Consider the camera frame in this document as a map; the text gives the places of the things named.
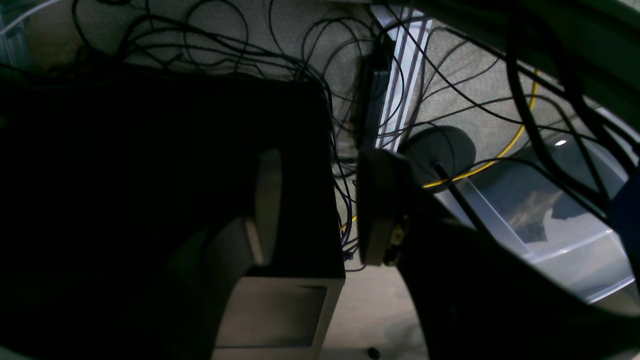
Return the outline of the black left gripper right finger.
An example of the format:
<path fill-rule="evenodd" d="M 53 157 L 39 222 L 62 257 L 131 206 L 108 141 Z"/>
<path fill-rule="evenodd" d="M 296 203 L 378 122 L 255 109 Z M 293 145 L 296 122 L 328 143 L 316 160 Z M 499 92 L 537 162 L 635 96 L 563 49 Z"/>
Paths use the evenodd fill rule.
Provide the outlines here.
<path fill-rule="evenodd" d="M 589 305 L 464 225 L 398 153 L 358 156 L 359 256 L 393 265 L 430 360 L 610 360 L 639 352 L 639 317 Z"/>

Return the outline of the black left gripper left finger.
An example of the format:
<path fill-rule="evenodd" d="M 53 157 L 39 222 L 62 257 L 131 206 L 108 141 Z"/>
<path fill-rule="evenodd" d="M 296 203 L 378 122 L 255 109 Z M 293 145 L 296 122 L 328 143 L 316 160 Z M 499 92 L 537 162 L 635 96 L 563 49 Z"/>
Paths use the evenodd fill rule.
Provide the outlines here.
<path fill-rule="evenodd" d="M 281 151 L 257 158 L 247 208 L 196 234 L 169 264 L 167 360 L 210 360 L 243 305 L 243 279 L 274 256 L 281 214 Z"/>

